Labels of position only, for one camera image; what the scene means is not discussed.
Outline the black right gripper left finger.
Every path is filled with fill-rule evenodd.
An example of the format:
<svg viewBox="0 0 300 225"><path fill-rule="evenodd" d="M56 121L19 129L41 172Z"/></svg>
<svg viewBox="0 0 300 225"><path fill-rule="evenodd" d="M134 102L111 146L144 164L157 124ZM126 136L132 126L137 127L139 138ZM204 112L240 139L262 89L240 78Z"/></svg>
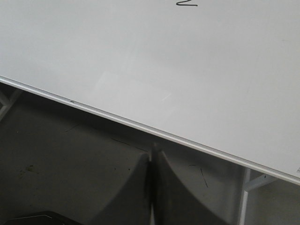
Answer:
<svg viewBox="0 0 300 225"><path fill-rule="evenodd" d="M149 154L141 154L117 195L92 220L92 225L149 225L151 217Z"/></svg>

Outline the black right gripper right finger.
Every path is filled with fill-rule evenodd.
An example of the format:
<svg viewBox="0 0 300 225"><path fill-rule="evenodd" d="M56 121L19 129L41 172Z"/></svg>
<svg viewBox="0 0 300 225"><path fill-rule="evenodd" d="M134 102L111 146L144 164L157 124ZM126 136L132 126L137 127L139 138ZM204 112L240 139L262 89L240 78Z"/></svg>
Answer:
<svg viewBox="0 0 300 225"><path fill-rule="evenodd" d="M165 152L155 142L151 148L152 205L157 225L227 225L227 221L202 204L180 181Z"/></svg>

